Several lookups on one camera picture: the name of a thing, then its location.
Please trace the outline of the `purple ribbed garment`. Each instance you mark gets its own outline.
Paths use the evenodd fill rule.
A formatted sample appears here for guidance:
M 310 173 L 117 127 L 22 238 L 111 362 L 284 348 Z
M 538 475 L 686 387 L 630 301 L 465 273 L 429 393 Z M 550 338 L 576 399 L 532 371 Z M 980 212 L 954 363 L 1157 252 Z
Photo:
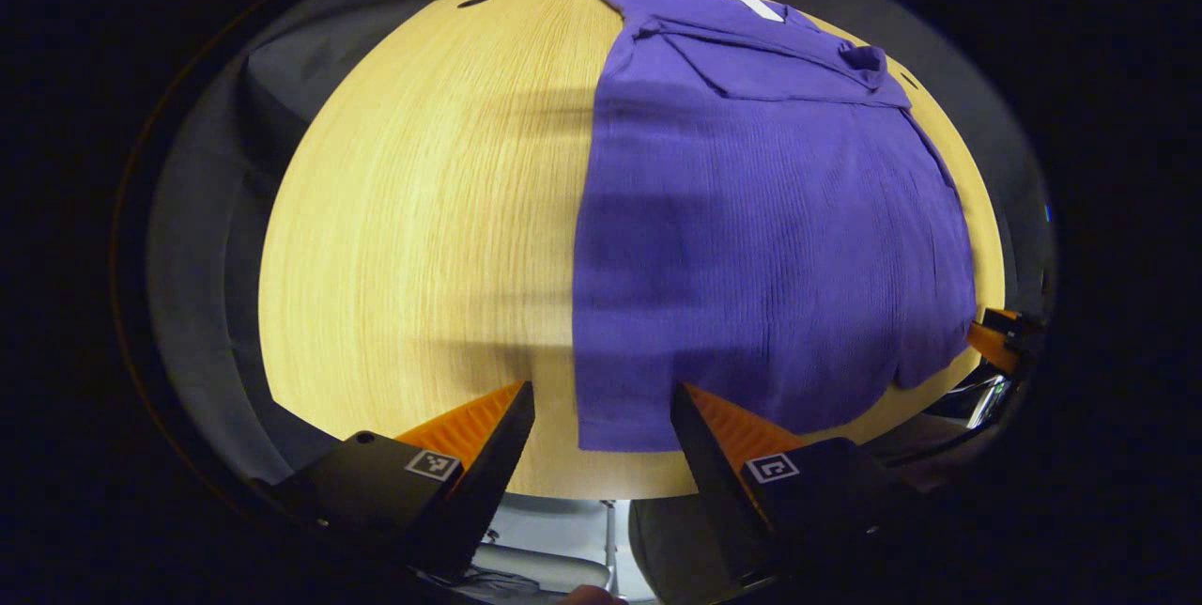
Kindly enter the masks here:
M 601 0 L 575 235 L 585 451 L 673 451 L 688 382 L 795 433 L 858 419 L 966 350 L 956 180 L 887 55 L 761 0 Z

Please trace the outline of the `dark grey chair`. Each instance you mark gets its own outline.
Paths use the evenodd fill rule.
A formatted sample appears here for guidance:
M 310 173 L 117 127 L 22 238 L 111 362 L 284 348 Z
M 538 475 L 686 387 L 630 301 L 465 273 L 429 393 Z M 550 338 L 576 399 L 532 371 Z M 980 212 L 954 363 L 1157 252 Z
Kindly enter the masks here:
M 739 588 L 697 494 L 631 502 L 627 541 L 662 605 L 709 605 Z

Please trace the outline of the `shiny metal frame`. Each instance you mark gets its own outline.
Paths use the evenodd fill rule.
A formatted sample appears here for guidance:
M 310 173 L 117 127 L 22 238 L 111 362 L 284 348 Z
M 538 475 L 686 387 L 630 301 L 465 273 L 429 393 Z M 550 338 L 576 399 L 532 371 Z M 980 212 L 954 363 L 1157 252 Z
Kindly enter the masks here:
M 902 469 L 983 445 L 1004 425 L 1020 382 L 1000 370 L 975 370 L 905 425 L 871 440 L 885 467 Z

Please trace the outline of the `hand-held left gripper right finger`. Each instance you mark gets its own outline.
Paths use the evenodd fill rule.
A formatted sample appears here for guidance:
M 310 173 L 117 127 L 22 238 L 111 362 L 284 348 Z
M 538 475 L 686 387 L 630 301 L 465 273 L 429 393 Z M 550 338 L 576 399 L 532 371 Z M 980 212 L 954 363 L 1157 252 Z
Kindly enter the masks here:
M 887 569 L 914 487 L 853 440 L 802 439 L 688 382 L 670 421 L 740 585 L 856 589 Z

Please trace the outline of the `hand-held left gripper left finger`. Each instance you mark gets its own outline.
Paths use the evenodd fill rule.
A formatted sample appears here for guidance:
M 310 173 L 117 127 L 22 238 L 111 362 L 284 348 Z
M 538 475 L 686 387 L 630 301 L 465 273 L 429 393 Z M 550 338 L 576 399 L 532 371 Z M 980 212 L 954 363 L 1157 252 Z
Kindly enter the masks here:
M 511 382 L 395 437 L 362 431 L 270 486 L 270 500 L 345 548 L 459 579 L 535 425 L 532 382 Z

